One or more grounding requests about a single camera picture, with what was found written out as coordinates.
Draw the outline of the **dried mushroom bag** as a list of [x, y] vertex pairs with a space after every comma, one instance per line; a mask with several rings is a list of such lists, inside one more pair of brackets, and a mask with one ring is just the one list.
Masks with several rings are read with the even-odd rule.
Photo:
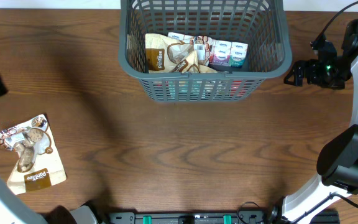
[[67, 175], [45, 115], [0, 131], [0, 146], [19, 156], [7, 180], [12, 193], [24, 194], [66, 181]]
[[173, 73], [217, 73], [216, 70], [198, 63], [198, 53], [192, 51], [187, 57], [180, 61], [172, 70]]
[[145, 35], [145, 53], [149, 73], [171, 70], [192, 51], [193, 46], [161, 34]]

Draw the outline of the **mint green wipes packet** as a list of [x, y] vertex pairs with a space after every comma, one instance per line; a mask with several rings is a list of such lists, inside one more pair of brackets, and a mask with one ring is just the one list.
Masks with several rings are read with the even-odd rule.
[[224, 81], [206, 81], [203, 84], [202, 81], [195, 81], [192, 86], [186, 81], [179, 81], [178, 86], [175, 86], [174, 82], [167, 82], [167, 88], [172, 96], [178, 93], [179, 97], [186, 97], [190, 94], [190, 98], [208, 98], [214, 95], [222, 95], [226, 90], [227, 82]]

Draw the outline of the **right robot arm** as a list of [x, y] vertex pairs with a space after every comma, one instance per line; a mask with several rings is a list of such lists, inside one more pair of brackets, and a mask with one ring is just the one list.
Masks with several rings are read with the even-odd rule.
[[349, 200], [358, 194], [358, 19], [346, 27], [342, 55], [323, 33], [310, 43], [317, 59], [299, 60], [285, 77], [287, 85], [309, 84], [342, 90], [348, 80], [354, 82], [352, 116], [349, 127], [321, 150], [316, 174], [294, 194], [278, 201], [264, 223], [311, 223], [314, 217], [330, 221], [323, 210], [339, 199], [355, 208]]

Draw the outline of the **Kleenex tissue multipack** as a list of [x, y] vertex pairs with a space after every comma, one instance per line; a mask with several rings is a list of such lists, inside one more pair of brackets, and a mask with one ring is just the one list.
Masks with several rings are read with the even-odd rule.
[[248, 45], [241, 42], [216, 40], [208, 36], [190, 36], [169, 32], [168, 37], [181, 40], [197, 51], [199, 63], [205, 66], [241, 68], [245, 62]]

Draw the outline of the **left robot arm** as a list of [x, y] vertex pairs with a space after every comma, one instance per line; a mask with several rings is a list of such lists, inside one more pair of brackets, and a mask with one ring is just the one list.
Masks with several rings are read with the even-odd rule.
[[[0, 78], [0, 96], [7, 93], [7, 89]], [[76, 210], [69, 211], [59, 205], [46, 215], [34, 212], [18, 199], [0, 178], [0, 223], [102, 223], [93, 208], [82, 205]]]

